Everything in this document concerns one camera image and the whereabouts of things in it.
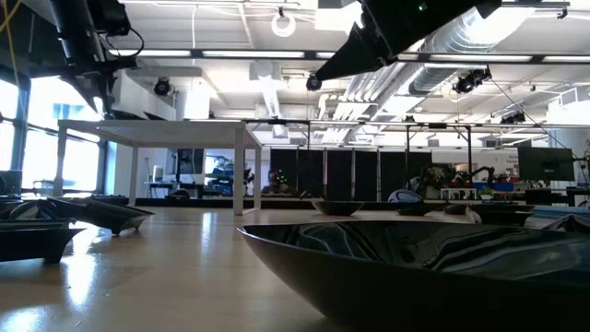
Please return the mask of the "silver ventilation duct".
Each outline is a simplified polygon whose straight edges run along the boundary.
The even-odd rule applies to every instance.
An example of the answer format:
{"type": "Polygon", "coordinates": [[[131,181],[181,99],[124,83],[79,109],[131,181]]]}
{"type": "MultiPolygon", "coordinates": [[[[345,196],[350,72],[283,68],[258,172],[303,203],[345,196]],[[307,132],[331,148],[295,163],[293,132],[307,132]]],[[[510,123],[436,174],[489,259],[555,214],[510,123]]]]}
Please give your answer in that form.
{"type": "MultiPolygon", "coordinates": [[[[434,32],[419,50],[426,53],[487,53],[535,12],[533,7],[500,7],[483,18],[472,8],[434,32]]],[[[423,65],[409,85],[409,91],[412,94],[432,92],[455,71],[455,68],[423,65]]]]}

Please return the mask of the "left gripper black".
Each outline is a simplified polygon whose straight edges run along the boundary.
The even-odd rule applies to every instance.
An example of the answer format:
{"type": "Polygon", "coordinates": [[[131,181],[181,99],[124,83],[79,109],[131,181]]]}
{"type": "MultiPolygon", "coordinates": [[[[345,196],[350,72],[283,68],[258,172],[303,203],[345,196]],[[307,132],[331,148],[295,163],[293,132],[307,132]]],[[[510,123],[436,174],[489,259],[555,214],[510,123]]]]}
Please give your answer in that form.
{"type": "Polygon", "coordinates": [[[127,57],[116,56],[87,66],[69,66],[62,74],[62,80],[70,84],[96,113],[107,114],[115,73],[125,68],[127,57]]]}

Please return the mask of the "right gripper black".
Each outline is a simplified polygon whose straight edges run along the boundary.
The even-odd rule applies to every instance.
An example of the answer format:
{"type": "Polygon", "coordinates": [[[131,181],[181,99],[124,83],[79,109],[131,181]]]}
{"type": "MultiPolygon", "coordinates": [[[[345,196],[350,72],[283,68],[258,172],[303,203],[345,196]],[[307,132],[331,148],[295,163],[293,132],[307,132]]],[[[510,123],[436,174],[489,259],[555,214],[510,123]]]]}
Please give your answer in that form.
{"type": "Polygon", "coordinates": [[[360,0],[362,28],[315,73],[330,80],[374,72],[456,17],[454,0],[360,0]]]}

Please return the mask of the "black square mini plate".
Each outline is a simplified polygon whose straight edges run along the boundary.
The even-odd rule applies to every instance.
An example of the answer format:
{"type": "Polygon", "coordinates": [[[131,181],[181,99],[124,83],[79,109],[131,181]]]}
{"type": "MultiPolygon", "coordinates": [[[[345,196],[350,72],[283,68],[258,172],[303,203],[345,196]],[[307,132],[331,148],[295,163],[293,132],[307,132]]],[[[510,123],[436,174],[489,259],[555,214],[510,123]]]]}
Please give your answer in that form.
{"type": "Polygon", "coordinates": [[[0,223],[0,262],[43,259],[61,261],[65,247],[85,228],[71,228],[69,219],[14,220],[0,223]]]}
{"type": "Polygon", "coordinates": [[[153,212],[135,207],[118,206],[90,199],[86,203],[49,198],[53,210],[63,218],[72,218],[94,226],[108,229],[113,235],[121,231],[139,229],[143,221],[153,212]]]}
{"type": "Polygon", "coordinates": [[[534,215],[534,206],[478,204],[467,207],[466,214],[478,224],[523,227],[534,215]]]}

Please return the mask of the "black partition wall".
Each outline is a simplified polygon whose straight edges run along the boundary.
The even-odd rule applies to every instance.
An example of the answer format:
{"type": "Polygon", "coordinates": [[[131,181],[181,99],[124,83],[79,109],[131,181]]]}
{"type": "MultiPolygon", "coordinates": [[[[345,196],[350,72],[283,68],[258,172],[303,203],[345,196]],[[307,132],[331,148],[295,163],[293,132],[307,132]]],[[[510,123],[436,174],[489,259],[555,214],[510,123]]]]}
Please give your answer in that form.
{"type": "MultiPolygon", "coordinates": [[[[272,149],[269,171],[281,171],[298,194],[332,201],[386,202],[405,187],[404,152],[272,149]]],[[[410,179],[430,166],[429,152],[412,152],[410,179]]]]}

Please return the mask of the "white perforated metal shelf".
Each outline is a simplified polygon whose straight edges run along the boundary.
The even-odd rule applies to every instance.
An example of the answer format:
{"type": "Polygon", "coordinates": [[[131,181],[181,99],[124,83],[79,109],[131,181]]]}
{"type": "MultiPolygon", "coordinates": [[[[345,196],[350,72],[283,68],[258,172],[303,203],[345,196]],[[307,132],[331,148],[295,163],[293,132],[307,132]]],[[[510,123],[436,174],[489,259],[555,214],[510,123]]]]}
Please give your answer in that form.
{"type": "Polygon", "coordinates": [[[67,131],[92,134],[132,149],[129,204],[136,203],[138,152],[142,148],[220,148],[234,151],[233,214],[243,216],[262,207],[261,163],[263,145],[238,119],[201,119],[191,121],[102,120],[98,122],[60,120],[58,122],[57,166],[53,195],[61,196],[64,186],[64,162],[67,131]],[[254,206],[244,207],[243,173],[245,151],[254,151],[254,206]]]}

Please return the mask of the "person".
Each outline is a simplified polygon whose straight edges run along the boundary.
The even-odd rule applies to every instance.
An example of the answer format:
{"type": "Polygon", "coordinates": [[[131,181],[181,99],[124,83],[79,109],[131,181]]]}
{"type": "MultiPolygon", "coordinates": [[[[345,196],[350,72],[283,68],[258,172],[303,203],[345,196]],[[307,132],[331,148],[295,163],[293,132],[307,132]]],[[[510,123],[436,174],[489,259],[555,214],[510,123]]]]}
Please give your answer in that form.
{"type": "Polygon", "coordinates": [[[268,185],[262,188],[265,195],[294,195],[295,191],[286,183],[281,171],[268,173],[268,185]]]}

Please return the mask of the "black bowl front centre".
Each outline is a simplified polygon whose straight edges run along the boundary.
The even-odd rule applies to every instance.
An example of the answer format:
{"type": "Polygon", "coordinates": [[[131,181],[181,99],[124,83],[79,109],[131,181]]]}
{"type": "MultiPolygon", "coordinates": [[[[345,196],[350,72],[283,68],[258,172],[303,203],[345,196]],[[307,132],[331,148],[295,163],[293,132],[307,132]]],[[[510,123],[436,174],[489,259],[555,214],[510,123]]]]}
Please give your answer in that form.
{"type": "Polygon", "coordinates": [[[363,220],[244,225],[324,316],[362,332],[590,332],[590,235],[363,220]]]}

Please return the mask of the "black computer monitor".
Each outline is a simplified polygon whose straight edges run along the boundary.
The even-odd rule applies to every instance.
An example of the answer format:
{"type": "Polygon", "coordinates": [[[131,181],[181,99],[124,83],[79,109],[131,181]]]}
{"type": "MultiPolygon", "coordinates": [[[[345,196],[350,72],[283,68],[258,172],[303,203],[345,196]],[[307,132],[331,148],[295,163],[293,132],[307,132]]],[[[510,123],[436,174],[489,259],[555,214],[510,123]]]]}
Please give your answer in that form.
{"type": "Polygon", "coordinates": [[[519,178],[523,181],[573,181],[573,155],[569,148],[517,149],[519,178]]]}

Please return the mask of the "black aluminium table frame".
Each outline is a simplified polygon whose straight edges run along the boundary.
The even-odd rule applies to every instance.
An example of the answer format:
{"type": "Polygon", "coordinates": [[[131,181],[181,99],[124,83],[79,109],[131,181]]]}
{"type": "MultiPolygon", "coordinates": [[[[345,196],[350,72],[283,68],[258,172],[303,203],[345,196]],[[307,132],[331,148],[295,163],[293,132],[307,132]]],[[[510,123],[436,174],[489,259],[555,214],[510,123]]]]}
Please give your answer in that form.
{"type": "MultiPolygon", "coordinates": [[[[92,199],[114,205],[130,205],[127,196],[91,196],[92,199]]],[[[286,196],[262,196],[262,208],[313,208],[313,202],[324,202],[322,198],[297,198],[286,196]]],[[[525,205],[524,200],[441,200],[430,199],[425,203],[449,203],[449,204],[513,204],[525,205]]],[[[206,196],[204,198],[136,198],[132,203],[136,207],[192,207],[192,208],[231,208],[233,198],[231,196],[206,196]]]]}

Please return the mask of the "black background rig frame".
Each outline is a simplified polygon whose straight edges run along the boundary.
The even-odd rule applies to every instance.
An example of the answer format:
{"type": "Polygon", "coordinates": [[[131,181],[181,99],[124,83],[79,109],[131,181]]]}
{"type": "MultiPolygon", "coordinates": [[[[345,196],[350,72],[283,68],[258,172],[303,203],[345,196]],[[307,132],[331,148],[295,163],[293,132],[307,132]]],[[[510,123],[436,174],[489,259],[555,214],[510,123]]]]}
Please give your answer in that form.
{"type": "MultiPolygon", "coordinates": [[[[412,161],[412,157],[410,157],[412,153],[412,145],[411,140],[412,138],[417,135],[418,133],[422,132],[429,132],[431,134],[438,134],[438,133],[456,133],[460,139],[463,139],[467,143],[467,147],[459,147],[459,146],[452,146],[452,147],[419,147],[415,146],[414,150],[418,149],[456,149],[460,150],[466,149],[467,154],[467,173],[470,179],[473,177],[473,133],[474,130],[476,133],[484,133],[488,134],[487,136],[502,136],[508,134],[517,134],[517,133],[524,133],[524,132],[532,132],[532,134],[540,134],[540,136],[546,136],[553,140],[558,146],[561,148],[567,148],[565,144],[557,139],[556,135],[551,134],[549,131],[550,129],[563,129],[563,130],[573,130],[573,129],[583,129],[580,125],[573,125],[573,124],[564,124],[564,125],[556,125],[556,124],[476,124],[476,123],[411,123],[411,122],[364,122],[364,121],[327,121],[327,120],[297,120],[297,119],[246,119],[243,120],[246,124],[256,124],[255,127],[259,125],[282,125],[282,126],[306,126],[307,131],[303,131],[306,138],[306,145],[307,149],[311,148],[312,142],[312,129],[315,127],[317,128],[325,128],[326,131],[328,129],[350,129],[350,133],[352,129],[363,129],[364,127],[376,127],[379,133],[375,134],[374,137],[378,137],[380,133],[383,131],[385,132],[401,132],[404,133],[404,158],[405,158],[405,185],[409,185],[410,182],[410,169],[409,163],[412,161]]],[[[393,149],[393,148],[400,148],[401,146],[396,146],[392,144],[377,144],[377,143],[362,143],[360,141],[347,141],[348,143],[343,143],[344,140],[337,142],[334,141],[332,143],[321,143],[319,146],[324,146],[326,148],[356,148],[356,149],[375,149],[378,153],[381,151],[385,151],[386,149],[393,149]]],[[[572,152],[572,163],[574,162],[585,162],[587,167],[590,167],[590,154],[578,156],[572,152]]]]}

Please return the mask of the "white ceiling air unit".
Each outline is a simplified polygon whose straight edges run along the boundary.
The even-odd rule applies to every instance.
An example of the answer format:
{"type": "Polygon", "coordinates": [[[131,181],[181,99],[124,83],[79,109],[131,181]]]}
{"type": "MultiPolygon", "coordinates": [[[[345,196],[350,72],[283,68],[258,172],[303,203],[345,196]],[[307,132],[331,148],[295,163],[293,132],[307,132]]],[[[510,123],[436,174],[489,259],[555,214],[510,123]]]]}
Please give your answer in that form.
{"type": "Polygon", "coordinates": [[[112,91],[112,108],[146,118],[146,113],[165,120],[175,120],[176,110],[158,97],[151,89],[137,83],[125,71],[119,71],[112,91]]]}

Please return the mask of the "white blue ball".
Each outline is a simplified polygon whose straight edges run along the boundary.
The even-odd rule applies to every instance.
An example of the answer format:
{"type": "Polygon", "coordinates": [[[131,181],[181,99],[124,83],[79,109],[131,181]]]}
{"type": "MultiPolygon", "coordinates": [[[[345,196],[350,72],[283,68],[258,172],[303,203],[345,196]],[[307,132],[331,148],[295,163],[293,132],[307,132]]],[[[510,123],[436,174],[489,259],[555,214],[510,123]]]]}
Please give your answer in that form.
{"type": "Polygon", "coordinates": [[[388,203],[410,203],[410,204],[414,204],[414,203],[421,203],[423,201],[423,198],[411,191],[411,190],[407,190],[407,189],[397,189],[394,192],[392,192],[390,194],[390,196],[388,196],[387,202],[388,203]]]}

